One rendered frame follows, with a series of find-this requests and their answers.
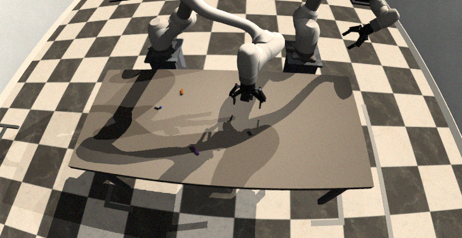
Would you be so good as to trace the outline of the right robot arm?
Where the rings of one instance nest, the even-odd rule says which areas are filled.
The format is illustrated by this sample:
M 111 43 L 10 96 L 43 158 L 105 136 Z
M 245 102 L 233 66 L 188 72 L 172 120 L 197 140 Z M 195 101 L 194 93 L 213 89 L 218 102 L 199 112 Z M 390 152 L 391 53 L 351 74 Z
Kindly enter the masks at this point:
M 278 32 L 262 30 L 253 22 L 213 8 L 203 0 L 180 1 L 179 8 L 170 17 L 154 18 L 148 24 L 151 58 L 173 56 L 177 41 L 172 40 L 195 24 L 197 18 L 194 12 L 209 20 L 245 30 L 251 36 L 252 43 L 244 43 L 237 54 L 239 80 L 244 85 L 254 84 L 258 71 L 284 48 L 284 37 Z

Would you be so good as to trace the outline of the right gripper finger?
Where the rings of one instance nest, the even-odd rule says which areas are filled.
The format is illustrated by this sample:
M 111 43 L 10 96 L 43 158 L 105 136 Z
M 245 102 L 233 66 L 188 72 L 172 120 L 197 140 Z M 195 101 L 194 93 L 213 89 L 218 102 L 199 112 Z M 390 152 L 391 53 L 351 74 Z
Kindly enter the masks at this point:
M 259 106 L 259 109 L 261 108 L 261 103 L 263 102 L 266 102 L 266 96 L 264 95 L 264 93 L 262 92 L 261 90 L 261 87 L 259 88 L 255 88 L 256 91 L 252 92 L 252 91 L 249 91 L 253 96 L 255 96 L 259 101 L 260 101 L 260 106 Z
M 231 96 L 231 97 L 233 98 L 234 105 L 235 105 L 235 101 L 236 101 L 236 100 L 235 100 L 235 97 L 236 97 L 237 95 L 240 95 L 240 94 L 242 93 L 242 90 L 241 90 L 241 89 L 239 89 L 239 90 L 236 91 L 236 89 L 238 89 L 239 87 L 240 87 L 240 85 L 237 85 L 237 83 L 236 83 L 236 84 L 235 84 L 235 87 L 233 87 L 233 89 L 232 89 L 232 90 L 230 91 L 230 93 L 229 93 L 229 96 Z

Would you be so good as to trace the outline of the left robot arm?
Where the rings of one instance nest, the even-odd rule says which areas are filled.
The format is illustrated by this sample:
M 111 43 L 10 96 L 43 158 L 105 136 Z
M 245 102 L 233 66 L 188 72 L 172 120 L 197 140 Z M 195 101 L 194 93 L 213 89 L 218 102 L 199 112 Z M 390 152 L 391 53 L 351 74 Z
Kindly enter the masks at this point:
M 295 28 L 295 43 L 287 47 L 293 52 L 293 60 L 308 60 L 316 62 L 315 48 L 319 40 L 320 29 L 316 22 L 319 15 L 318 8 L 323 0 L 307 0 L 293 13 Z M 369 23 L 374 32 L 387 28 L 399 20 L 396 9 L 388 9 L 384 0 L 370 0 L 370 9 L 376 16 Z M 296 14 L 296 15 L 295 15 Z

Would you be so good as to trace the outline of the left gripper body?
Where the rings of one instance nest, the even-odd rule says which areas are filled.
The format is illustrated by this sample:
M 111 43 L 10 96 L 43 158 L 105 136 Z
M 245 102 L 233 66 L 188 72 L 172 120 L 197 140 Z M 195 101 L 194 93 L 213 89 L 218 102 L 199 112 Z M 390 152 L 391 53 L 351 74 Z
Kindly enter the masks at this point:
M 370 25 L 369 23 L 366 24 L 366 25 L 364 25 L 364 26 L 361 27 L 360 29 L 362 29 L 362 31 L 363 31 L 363 34 L 361 35 L 362 37 L 364 37 L 365 35 L 369 35 L 369 34 L 371 34 L 371 33 L 374 32 L 373 29 L 372 29 L 372 27 L 371 27 L 371 25 Z M 362 31 L 360 31 L 360 30 L 358 31 L 359 35 L 360 35 L 360 33 L 361 33 Z

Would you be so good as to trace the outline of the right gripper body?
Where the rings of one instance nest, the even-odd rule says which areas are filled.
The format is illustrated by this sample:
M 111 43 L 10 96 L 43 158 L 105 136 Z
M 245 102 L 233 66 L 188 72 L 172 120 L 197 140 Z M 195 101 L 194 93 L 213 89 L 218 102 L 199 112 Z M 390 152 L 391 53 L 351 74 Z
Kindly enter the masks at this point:
M 249 85 L 249 86 L 248 86 L 248 85 L 244 85 L 244 84 L 241 83 L 241 85 L 240 85 L 239 88 L 240 88 L 241 90 L 245 90 L 245 91 L 252 91 L 252 92 L 256 91 L 256 90 L 255 90 L 255 83 L 252 84 L 252 85 Z

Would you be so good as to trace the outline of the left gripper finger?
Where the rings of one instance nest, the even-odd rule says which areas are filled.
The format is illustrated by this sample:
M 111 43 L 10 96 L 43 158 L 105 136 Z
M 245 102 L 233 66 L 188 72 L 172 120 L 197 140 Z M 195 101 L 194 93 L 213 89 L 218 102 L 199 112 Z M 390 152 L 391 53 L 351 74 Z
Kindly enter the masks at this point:
M 346 32 L 342 33 L 342 35 L 345 36 L 345 35 L 349 34 L 350 32 L 358 32 L 358 30 L 362 31 L 362 29 L 360 29 L 361 27 L 362 27 L 361 25 L 349 27 L 350 29 L 348 29 Z
M 360 47 L 360 45 L 361 45 L 366 39 L 368 39 L 366 35 L 365 35 L 364 37 L 362 37 L 362 36 L 361 36 L 362 34 L 363 34 L 363 31 L 360 33 L 360 36 L 359 36 L 357 42 L 347 47 L 349 50 L 352 49 L 353 47 L 357 47 L 357 46 Z

